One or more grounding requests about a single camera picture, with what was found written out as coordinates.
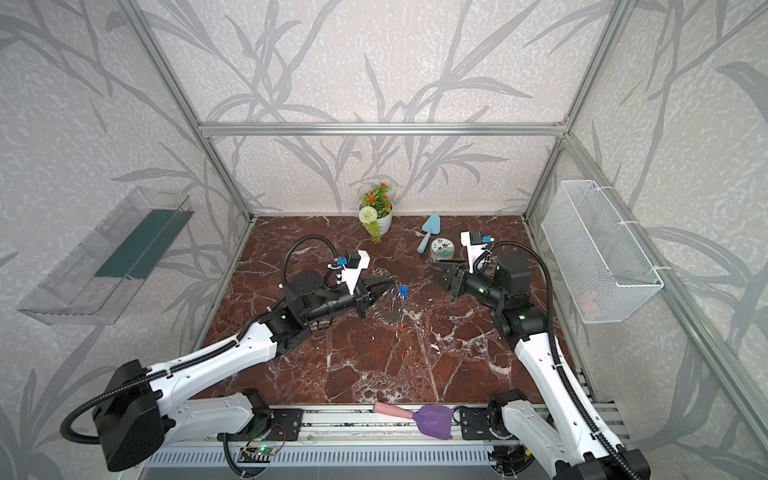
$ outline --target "purple scoop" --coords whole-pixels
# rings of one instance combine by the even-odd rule
[[[413,414],[416,426],[424,435],[436,439],[449,440],[451,438],[451,424],[453,412],[443,405],[424,405]]]
[[[376,402],[373,404],[373,411],[402,419],[415,420],[416,426],[419,427],[419,431],[424,435],[441,440],[449,440],[451,438],[453,411],[447,406],[424,405],[418,412],[411,412],[388,403]]]

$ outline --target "leaf pattern wallpaper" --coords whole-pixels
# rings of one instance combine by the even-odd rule
[[[614,0],[139,4],[206,122],[553,122],[565,116]],[[400,213],[520,214],[520,191],[535,188],[554,143],[215,141],[251,208],[265,214],[354,212],[357,189],[381,181],[395,187]]]
[[[0,478],[106,478],[58,425],[115,367],[188,351],[247,227],[115,5],[0,2]],[[111,326],[40,323],[16,306],[136,186],[195,214]],[[93,434],[90,422],[75,428]]]
[[[768,2],[638,5],[576,135],[768,393]],[[541,232],[567,155],[535,209]],[[768,478],[768,461],[665,302],[586,326],[556,279],[603,400],[665,478]]]

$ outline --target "red marble tabletop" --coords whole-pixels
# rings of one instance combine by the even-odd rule
[[[533,379],[499,337],[488,309],[474,298],[443,291],[429,269],[429,255],[418,254],[426,217],[395,217],[392,228],[375,244],[357,217],[262,217],[253,228],[204,345],[236,333],[252,316],[280,295],[280,261],[297,238],[319,233],[340,252],[366,250],[368,272],[377,267],[408,287],[405,322],[394,326],[346,313],[333,325],[288,355],[225,379],[197,398],[258,389],[277,404],[487,402],[491,394],[516,388],[541,402]],[[440,237],[461,250],[459,233],[480,230],[497,241],[530,244],[520,217],[442,217]],[[293,255],[291,273],[326,271],[329,253],[320,242],[307,242]],[[544,279],[533,270],[531,298],[542,309]],[[561,348],[567,346],[560,336]]]

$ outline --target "white wire basket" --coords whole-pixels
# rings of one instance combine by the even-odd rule
[[[664,287],[592,180],[560,182],[541,228],[584,323],[620,322]]]

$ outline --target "green panel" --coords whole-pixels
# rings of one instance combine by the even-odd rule
[[[194,210],[152,210],[117,250],[104,262],[96,276],[145,280],[174,242]]]

